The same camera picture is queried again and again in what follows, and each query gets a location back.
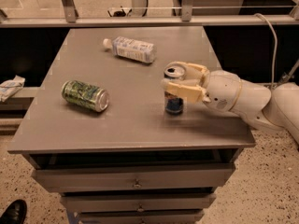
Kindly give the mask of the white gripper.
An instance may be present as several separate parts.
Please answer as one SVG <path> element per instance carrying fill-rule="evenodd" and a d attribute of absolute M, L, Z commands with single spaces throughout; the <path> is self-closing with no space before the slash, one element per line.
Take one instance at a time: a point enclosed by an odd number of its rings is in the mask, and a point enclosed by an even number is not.
<path fill-rule="evenodd" d="M 201 64 L 171 62 L 164 69 L 164 91 L 188 103 L 202 102 L 220 112 L 229 111 L 237 100 L 242 84 L 238 75 L 209 70 Z M 209 78 L 206 89 L 203 85 Z"/>

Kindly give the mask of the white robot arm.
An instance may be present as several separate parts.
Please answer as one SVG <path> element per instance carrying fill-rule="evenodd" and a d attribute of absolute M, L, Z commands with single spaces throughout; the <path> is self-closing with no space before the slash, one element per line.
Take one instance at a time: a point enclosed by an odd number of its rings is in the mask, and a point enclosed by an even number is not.
<path fill-rule="evenodd" d="M 288 131 L 299 142 L 299 86 L 284 83 L 273 90 L 201 64 L 171 62 L 164 69 L 164 91 L 189 103 L 203 103 L 232 112 L 249 126 L 266 133 Z"/>

